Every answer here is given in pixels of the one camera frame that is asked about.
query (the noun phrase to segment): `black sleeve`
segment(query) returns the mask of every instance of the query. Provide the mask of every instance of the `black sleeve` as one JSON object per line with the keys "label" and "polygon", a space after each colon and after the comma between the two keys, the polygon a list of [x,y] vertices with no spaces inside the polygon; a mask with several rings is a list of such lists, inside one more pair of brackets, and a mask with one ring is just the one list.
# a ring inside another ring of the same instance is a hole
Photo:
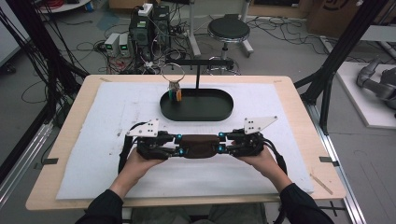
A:
{"label": "black sleeve", "polygon": [[292,224],[333,223],[332,219],[320,210],[315,201],[296,184],[290,184],[280,192],[282,206]]}
{"label": "black sleeve", "polygon": [[107,189],[91,202],[85,215],[76,224],[120,224],[122,205],[120,196]]}

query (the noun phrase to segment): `person's right hand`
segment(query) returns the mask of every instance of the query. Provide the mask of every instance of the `person's right hand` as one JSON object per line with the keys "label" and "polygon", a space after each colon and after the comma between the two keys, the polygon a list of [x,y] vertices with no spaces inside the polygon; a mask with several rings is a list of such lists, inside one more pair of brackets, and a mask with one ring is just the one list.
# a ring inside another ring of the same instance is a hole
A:
{"label": "person's right hand", "polygon": [[280,192],[291,184],[291,180],[277,165],[268,147],[264,146],[263,151],[257,156],[238,157],[240,161],[252,165],[257,171],[267,177]]}

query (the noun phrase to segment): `black oval tray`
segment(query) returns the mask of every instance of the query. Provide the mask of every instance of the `black oval tray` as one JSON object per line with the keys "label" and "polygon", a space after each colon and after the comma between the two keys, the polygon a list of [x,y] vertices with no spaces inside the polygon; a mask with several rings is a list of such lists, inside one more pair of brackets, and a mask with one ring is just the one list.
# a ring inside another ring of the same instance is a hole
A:
{"label": "black oval tray", "polygon": [[233,97],[218,89],[181,89],[180,102],[171,101],[168,92],[161,97],[163,115],[174,121],[220,121],[233,112]]}

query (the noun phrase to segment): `person's left hand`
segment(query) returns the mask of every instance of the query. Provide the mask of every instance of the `person's left hand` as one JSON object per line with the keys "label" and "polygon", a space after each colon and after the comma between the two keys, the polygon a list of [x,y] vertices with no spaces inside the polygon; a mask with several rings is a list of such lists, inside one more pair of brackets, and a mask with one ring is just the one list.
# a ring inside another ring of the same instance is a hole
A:
{"label": "person's left hand", "polygon": [[120,174],[114,180],[109,189],[118,194],[122,199],[128,191],[143,177],[153,166],[158,165],[162,160],[145,160],[134,148],[128,161],[125,163]]}

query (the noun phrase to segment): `person's hand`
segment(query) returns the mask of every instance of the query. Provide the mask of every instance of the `person's hand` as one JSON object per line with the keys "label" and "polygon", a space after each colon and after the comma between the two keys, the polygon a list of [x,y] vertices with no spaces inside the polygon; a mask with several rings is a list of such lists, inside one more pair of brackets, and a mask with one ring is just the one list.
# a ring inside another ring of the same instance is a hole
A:
{"label": "person's hand", "polygon": [[277,165],[269,148],[266,146],[264,146],[264,150],[257,156],[238,157],[237,159],[252,165],[263,176],[271,180],[278,192],[291,184],[291,180]]}
{"label": "person's hand", "polygon": [[145,160],[134,148],[128,161],[109,189],[113,190],[122,199],[128,191],[153,166],[162,163],[162,160]]}

